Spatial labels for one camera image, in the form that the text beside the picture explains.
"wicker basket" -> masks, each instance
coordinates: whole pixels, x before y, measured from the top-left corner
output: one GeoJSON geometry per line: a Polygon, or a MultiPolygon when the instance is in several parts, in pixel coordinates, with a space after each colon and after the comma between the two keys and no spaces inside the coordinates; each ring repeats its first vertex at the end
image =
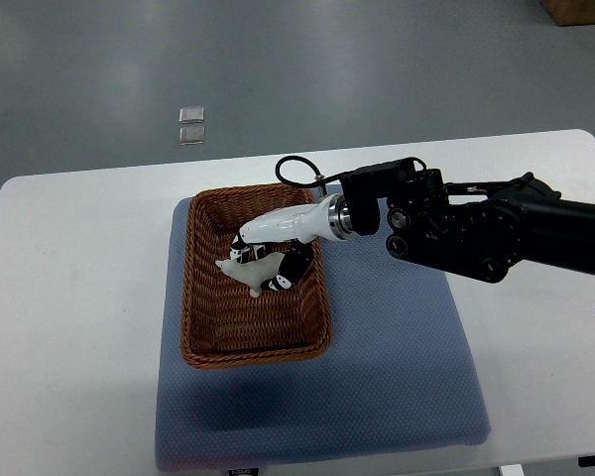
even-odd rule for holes
{"type": "MultiPolygon", "coordinates": [[[[198,369],[309,359],[330,345],[332,326],[321,246],[295,288],[250,297],[215,260],[247,221],[273,209],[313,203],[310,191],[282,184],[220,188],[189,205],[182,292],[180,350],[198,369]]],[[[287,244],[274,251],[286,252],[287,244]]]]}

